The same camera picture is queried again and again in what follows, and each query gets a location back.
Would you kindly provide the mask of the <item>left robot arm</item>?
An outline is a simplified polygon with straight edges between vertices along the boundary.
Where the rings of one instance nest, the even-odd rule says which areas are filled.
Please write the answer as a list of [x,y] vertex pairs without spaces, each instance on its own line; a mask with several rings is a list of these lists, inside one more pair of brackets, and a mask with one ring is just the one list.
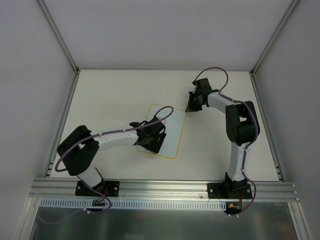
[[131,122],[123,129],[97,132],[78,126],[60,145],[55,171],[76,176],[77,196],[111,196],[111,186],[92,162],[97,153],[122,146],[140,146],[158,154],[166,137],[166,126],[156,116],[150,121]]

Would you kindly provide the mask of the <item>yellow-framed small whiteboard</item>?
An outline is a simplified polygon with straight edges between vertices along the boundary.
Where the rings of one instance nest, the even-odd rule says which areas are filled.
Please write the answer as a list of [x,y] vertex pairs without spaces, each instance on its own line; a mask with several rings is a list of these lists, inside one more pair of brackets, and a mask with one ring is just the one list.
[[[149,106],[146,120],[149,121],[152,117],[161,109],[164,105],[151,104]],[[166,108],[158,113],[156,116],[164,118],[171,112],[170,109]],[[166,137],[164,138],[163,144],[159,150],[159,153],[153,154],[151,151],[144,149],[141,146],[136,146],[136,149],[144,154],[156,155],[161,158],[174,160],[178,156],[179,147],[183,135],[183,128],[185,123],[186,113],[181,108],[173,108],[173,113],[164,120]]]

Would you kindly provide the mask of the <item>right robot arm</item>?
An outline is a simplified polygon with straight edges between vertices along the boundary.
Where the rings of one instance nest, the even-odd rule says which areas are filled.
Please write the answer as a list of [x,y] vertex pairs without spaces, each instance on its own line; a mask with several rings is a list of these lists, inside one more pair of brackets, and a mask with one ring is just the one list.
[[246,174],[252,144],[260,134],[260,126],[252,101],[239,101],[212,89],[207,78],[194,80],[189,92],[186,112],[198,112],[203,106],[225,114],[226,134],[231,142],[229,167],[221,183],[207,184],[209,199],[252,199]]

